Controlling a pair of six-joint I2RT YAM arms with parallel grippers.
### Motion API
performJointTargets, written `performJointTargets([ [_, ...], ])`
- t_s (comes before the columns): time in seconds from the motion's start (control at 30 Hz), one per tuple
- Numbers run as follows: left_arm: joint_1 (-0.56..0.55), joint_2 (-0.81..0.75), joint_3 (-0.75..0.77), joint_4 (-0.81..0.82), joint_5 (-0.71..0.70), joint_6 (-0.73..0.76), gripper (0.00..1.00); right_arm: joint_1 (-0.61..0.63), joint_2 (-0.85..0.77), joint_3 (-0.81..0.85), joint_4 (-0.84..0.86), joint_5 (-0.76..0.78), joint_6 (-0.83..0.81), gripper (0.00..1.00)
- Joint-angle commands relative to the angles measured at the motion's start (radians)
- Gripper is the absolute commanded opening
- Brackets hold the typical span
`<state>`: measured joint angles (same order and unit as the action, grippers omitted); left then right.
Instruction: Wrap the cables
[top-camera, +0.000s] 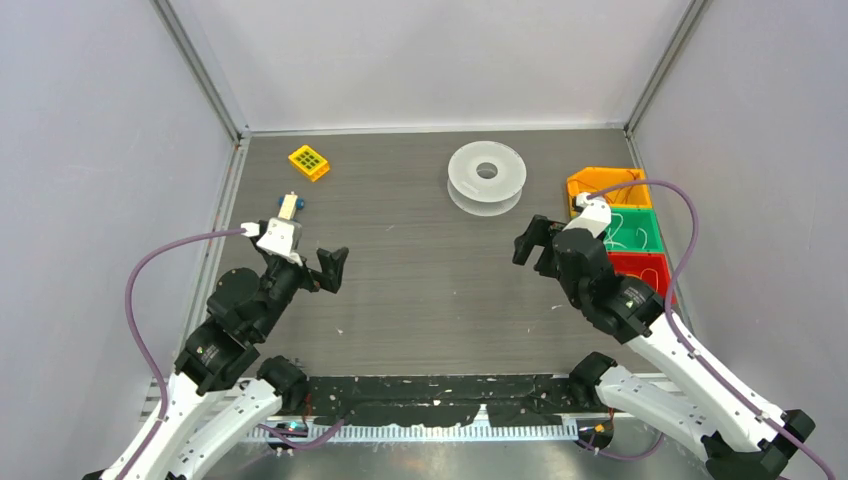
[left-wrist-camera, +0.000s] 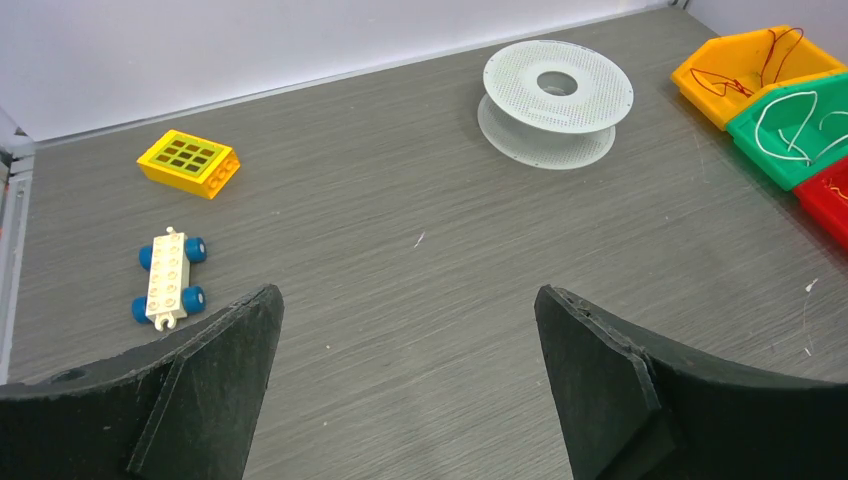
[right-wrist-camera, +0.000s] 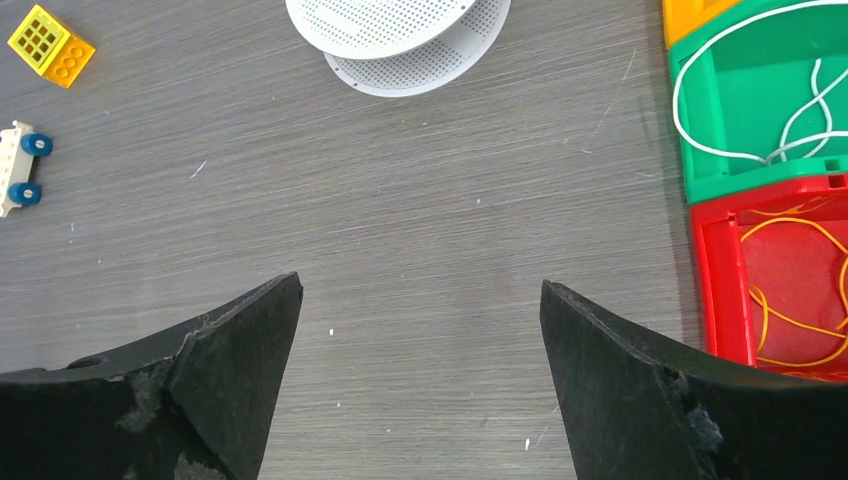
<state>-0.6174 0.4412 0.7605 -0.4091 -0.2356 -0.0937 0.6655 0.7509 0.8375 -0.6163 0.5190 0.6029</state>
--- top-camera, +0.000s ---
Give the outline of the translucent white spool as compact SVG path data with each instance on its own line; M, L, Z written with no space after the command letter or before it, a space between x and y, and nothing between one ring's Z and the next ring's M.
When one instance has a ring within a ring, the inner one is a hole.
M447 192L466 213L494 217L520 201L527 179L522 157L494 141L475 141L456 150L447 167Z

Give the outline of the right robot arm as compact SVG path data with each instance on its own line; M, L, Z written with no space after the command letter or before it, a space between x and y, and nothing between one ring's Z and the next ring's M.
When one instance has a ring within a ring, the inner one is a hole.
M676 397L593 352L571 372L584 410L627 412L685 446L714 479L779 479L815 429L800 409L784 410L747 387L689 333L641 279L620 274L602 241L576 221L536 215L514 241L512 261L553 278L596 329L648 360L682 392Z

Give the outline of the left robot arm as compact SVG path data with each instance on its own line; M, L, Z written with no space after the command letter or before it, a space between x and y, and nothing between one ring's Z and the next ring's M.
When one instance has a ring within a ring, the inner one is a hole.
M317 252L320 270L264 254L266 270L232 269L207 301L208 317L186 339L166 395L127 449L91 479L201 479L233 446L272 414L298 412L308 396L308 377L276 356L262 362L246 389L217 415L258 345L299 290L340 289L346 247Z

